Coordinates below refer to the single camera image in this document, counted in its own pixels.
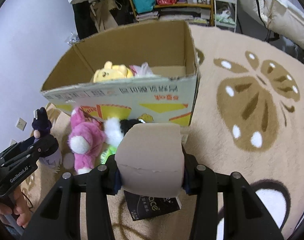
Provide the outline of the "left hand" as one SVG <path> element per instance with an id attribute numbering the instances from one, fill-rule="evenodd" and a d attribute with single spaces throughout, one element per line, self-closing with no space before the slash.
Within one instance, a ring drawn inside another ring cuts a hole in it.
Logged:
<path id="1" fill-rule="evenodd" d="M 31 220 L 32 213 L 19 186 L 13 191 L 13 200 L 15 200 L 14 207 L 8 207 L 0 203 L 0 220 L 3 224 L 9 225 L 5 216 L 13 213 L 19 216 L 16 220 L 17 225 L 26 228 Z"/>

